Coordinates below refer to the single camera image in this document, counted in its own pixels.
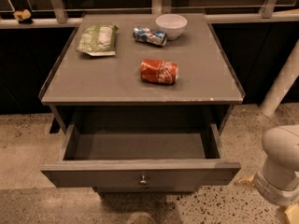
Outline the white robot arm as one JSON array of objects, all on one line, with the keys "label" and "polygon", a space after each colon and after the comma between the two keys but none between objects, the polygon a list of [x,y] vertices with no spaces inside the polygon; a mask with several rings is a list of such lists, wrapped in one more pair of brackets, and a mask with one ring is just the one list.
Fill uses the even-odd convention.
[{"label": "white robot arm", "polygon": [[235,184],[255,188],[268,202],[283,207],[285,224],[299,224],[299,125],[268,130],[262,145],[267,155],[263,167]]}]

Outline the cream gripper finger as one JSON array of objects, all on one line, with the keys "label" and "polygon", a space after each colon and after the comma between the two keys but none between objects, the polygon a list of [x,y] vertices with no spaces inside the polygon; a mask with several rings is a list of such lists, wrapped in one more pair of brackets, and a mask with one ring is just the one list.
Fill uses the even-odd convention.
[{"label": "cream gripper finger", "polygon": [[242,177],[242,178],[236,180],[235,184],[241,185],[241,186],[253,186],[253,181],[254,181],[254,176],[250,175],[250,176]]}]

